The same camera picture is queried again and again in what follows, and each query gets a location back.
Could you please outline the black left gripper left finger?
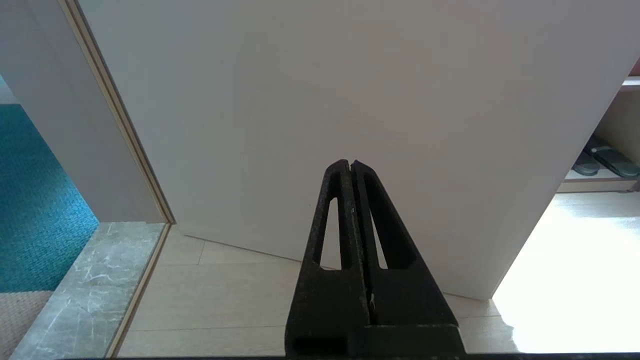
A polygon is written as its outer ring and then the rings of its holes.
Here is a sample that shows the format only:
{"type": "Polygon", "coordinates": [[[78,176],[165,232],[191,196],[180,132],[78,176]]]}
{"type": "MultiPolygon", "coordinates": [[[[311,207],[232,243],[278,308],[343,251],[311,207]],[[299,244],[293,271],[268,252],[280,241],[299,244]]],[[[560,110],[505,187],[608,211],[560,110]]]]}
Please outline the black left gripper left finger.
{"type": "Polygon", "coordinates": [[[359,358],[370,323],[350,164],[330,164],[322,178],[310,234],[285,326],[287,358],[359,358]],[[340,269],[321,265],[330,203],[337,203],[340,269]]]}

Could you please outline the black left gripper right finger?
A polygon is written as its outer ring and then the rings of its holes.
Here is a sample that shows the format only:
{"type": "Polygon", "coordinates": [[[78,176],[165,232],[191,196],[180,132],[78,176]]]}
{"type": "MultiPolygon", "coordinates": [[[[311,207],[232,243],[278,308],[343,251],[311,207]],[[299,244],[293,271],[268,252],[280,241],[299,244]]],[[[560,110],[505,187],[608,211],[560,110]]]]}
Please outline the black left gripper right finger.
{"type": "Polygon", "coordinates": [[[359,161],[351,170],[369,310],[354,350],[366,357],[463,355],[457,319],[377,173],[359,161]]]}

